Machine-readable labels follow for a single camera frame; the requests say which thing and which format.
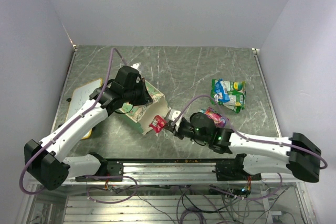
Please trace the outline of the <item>red snack packet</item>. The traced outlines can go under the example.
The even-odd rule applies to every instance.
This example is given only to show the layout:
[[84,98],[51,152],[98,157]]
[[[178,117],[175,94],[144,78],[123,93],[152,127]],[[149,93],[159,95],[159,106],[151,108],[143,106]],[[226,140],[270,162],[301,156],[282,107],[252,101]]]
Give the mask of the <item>red snack packet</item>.
[[166,120],[163,119],[160,115],[156,115],[152,122],[149,124],[149,127],[154,129],[156,133],[160,133],[166,125]]

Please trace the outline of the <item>green paper bag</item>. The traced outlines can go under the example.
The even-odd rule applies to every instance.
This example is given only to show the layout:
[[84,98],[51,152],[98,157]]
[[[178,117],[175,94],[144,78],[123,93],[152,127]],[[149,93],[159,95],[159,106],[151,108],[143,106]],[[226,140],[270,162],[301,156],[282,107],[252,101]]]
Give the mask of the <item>green paper bag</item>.
[[153,130],[150,124],[156,115],[165,118],[171,109],[165,99],[165,95],[161,91],[148,81],[145,81],[145,84],[149,95],[153,99],[151,104],[135,106],[130,103],[125,103],[123,107],[118,110],[122,118],[125,119],[131,128],[142,135]]

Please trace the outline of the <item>blue snack packet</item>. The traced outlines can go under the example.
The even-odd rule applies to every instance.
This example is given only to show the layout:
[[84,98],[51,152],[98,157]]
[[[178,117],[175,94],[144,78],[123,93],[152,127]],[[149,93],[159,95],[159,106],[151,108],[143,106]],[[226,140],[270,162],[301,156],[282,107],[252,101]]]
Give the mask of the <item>blue snack packet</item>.
[[226,90],[226,86],[223,79],[219,79],[215,83],[214,99],[216,102],[222,102],[222,103],[227,103],[230,101],[230,97]]

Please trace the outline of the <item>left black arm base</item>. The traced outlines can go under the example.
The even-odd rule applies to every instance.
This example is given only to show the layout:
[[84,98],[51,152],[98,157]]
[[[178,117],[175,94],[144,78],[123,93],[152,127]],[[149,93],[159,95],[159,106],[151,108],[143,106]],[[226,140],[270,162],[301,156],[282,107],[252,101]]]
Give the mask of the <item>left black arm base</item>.
[[94,176],[86,177],[79,176],[75,178],[77,182],[95,182],[109,180],[112,182],[121,182],[123,175],[123,164],[119,161],[108,160],[106,164],[101,165],[99,170],[94,174]]

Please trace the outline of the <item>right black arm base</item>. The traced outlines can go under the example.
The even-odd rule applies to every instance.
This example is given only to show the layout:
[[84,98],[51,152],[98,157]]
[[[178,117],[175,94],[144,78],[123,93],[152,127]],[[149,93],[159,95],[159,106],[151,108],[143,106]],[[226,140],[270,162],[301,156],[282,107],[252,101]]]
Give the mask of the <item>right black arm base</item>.
[[242,159],[224,159],[216,163],[212,172],[217,181],[243,181],[251,178],[252,181],[261,180],[261,174],[251,175],[243,170]]

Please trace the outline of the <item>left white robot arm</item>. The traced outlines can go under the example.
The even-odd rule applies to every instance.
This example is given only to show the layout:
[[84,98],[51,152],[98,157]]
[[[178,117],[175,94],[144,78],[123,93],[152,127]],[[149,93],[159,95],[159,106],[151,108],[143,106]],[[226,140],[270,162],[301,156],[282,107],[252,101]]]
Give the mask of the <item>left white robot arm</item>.
[[97,153],[68,157],[71,149],[97,124],[129,103],[152,103],[144,78],[133,66],[123,66],[114,79],[94,90],[84,105],[61,127],[39,142],[29,140],[24,146],[25,171],[45,189],[58,188],[67,178],[91,176],[102,180],[108,162]]

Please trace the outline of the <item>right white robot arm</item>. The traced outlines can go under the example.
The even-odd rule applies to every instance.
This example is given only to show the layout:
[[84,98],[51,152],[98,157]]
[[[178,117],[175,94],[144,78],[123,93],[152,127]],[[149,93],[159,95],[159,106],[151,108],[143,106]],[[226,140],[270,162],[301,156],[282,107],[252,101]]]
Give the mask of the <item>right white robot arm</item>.
[[261,173],[290,174],[298,180],[317,183],[320,178],[321,150],[301,133],[291,137],[264,137],[216,127],[202,112],[186,118],[170,117],[165,129],[179,139],[207,146],[218,154],[232,154],[234,163],[218,168],[225,179],[244,179]]

